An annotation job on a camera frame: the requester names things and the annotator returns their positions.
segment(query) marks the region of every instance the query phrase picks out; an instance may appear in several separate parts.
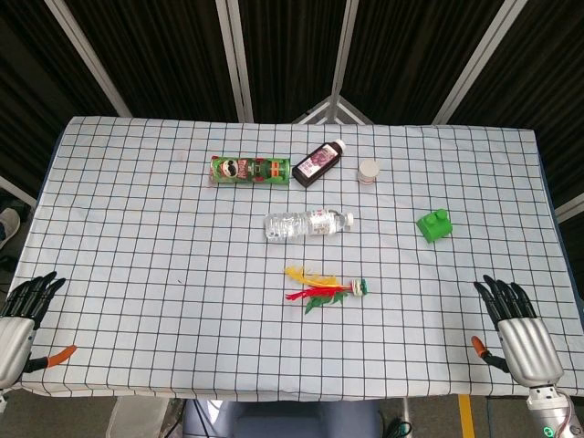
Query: water bottle label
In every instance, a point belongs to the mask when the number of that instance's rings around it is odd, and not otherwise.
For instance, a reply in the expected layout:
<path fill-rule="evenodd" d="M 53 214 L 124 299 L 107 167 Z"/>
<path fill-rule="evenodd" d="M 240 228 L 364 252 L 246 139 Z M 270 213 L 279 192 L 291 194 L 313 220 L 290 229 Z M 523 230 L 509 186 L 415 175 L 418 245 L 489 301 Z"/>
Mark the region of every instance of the water bottle label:
<path fill-rule="evenodd" d="M 330 214 L 327 210 L 312 212 L 310 224 L 312 225 L 313 235 L 330 235 L 333 232 L 331 231 Z"/>

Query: green toy block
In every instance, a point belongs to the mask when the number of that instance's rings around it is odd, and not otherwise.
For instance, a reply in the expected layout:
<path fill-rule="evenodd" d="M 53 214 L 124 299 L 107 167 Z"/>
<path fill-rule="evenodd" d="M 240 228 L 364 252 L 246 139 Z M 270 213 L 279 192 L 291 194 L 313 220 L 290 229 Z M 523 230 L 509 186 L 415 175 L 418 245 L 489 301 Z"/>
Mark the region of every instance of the green toy block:
<path fill-rule="evenodd" d="M 453 225 L 448 220 L 448 212 L 443 208 L 425 215 L 416 224 L 429 244 L 453 231 Z"/>

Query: green pringles can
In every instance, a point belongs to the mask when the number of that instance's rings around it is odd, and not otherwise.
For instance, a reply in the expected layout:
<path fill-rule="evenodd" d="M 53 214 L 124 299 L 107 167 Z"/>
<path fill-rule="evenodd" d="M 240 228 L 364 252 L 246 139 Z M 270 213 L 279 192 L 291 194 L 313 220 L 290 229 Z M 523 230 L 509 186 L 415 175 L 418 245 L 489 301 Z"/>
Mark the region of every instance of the green pringles can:
<path fill-rule="evenodd" d="M 212 157 L 211 181 L 214 183 L 268 183 L 290 182 L 288 158 Z"/>

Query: floor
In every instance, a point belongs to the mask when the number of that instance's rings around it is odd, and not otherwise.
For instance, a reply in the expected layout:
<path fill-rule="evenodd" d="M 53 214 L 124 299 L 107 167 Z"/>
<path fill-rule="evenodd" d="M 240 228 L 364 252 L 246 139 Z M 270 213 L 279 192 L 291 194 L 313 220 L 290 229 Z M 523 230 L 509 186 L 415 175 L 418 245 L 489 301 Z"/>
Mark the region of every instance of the floor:
<path fill-rule="evenodd" d="M 30 221 L 3 248 L 3 255 L 19 257 Z M 10 288 L 12 273 L 0 272 L 0 305 Z M 6 395 L 8 404 L 0 415 L 3 438 L 103 437 L 108 429 L 114 397 L 49 398 L 19 390 Z M 584 418 L 584 400 L 575 400 L 579 418 Z M 462 438 L 457 396 L 410 399 L 413 436 Z M 475 438 L 517 438 L 537 436 L 531 429 L 525 400 L 517 398 L 472 397 Z M 381 402 L 387 420 L 402 415 L 402 399 Z"/>

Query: robot finger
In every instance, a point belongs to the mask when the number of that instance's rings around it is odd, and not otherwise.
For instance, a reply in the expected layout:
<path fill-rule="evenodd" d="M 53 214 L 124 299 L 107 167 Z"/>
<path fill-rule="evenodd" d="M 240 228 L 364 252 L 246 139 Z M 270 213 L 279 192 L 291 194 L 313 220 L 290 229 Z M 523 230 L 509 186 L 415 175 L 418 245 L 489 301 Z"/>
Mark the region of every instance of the robot finger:
<path fill-rule="evenodd" d="M 26 291 L 28 288 L 29 282 L 26 281 L 22 285 L 17 286 L 8 296 L 2 310 L 0 310 L 0 317 L 11 317 L 12 316 L 12 308 L 15 305 L 16 298 L 20 296 L 21 293 Z"/>
<path fill-rule="evenodd" d="M 507 305 L 509 306 L 509 310 L 511 311 L 513 318 L 526 317 L 527 315 L 523 314 L 523 310 L 521 309 L 519 303 L 517 302 L 517 295 L 513 291 L 513 289 L 511 289 L 511 287 L 509 287 L 509 285 L 505 281 L 501 280 L 496 280 L 496 285 L 499 287 L 499 290 L 503 292 L 503 294 L 505 295 Z"/>
<path fill-rule="evenodd" d="M 20 287 L 17 287 L 11 295 L 14 295 L 14 301 L 12 303 L 12 307 L 7 316 L 9 317 L 18 317 L 20 316 L 20 309 L 25 304 L 26 298 L 28 297 L 29 291 L 31 288 L 34 288 L 40 281 L 42 281 L 43 277 L 38 276 L 30 281 L 26 281 Z"/>
<path fill-rule="evenodd" d="M 28 297 L 26 297 L 25 303 L 20 308 L 20 314 L 18 316 L 23 318 L 30 318 L 32 309 L 35 308 L 35 305 L 42 297 L 43 292 L 47 289 L 51 281 L 53 281 L 56 276 L 57 272 L 53 271 L 50 274 L 44 276 L 40 281 L 30 286 L 28 290 Z"/>
<path fill-rule="evenodd" d="M 40 321 L 43 320 L 43 317 L 47 313 L 48 305 L 50 304 L 51 299 L 55 295 L 55 292 L 57 292 L 57 290 L 65 284 L 65 281 L 65 278 L 60 278 L 51 286 L 47 287 L 40 299 L 37 301 L 35 307 L 28 316 L 35 321 L 35 329 L 38 329 L 38 326 L 40 326 Z"/>
<path fill-rule="evenodd" d="M 536 311 L 533 309 L 531 305 L 531 300 L 527 296 L 527 293 L 523 288 L 518 285 L 517 283 L 511 283 L 511 288 L 517 295 L 517 302 L 519 306 L 522 308 L 524 316 L 528 318 L 537 318 Z"/>
<path fill-rule="evenodd" d="M 483 301 L 486 305 L 486 311 L 488 312 L 489 317 L 491 317 L 493 325 L 496 327 L 502 318 L 498 308 L 496 307 L 495 298 L 493 295 L 491 295 L 489 289 L 481 285 L 478 281 L 474 282 L 474 288 L 478 291 L 479 294 L 481 294 L 481 297 L 483 298 Z"/>
<path fill-rule="evenodd" d="M 496 285 L 496 282 L 490 276 L 483 276 L 485 282 L 491 288 L 491 292 L 493 293 L 493 297 L 495 297 L 495 303 L 497 308 L 499 309 L 499 313 L 501 314 L 501 319 L 511 319 L 513 316 L 511 314 L 511 310 L 509 310 L 509 306 L 505 300 L 505 294 L 499 290 L 499 287 Z"/>

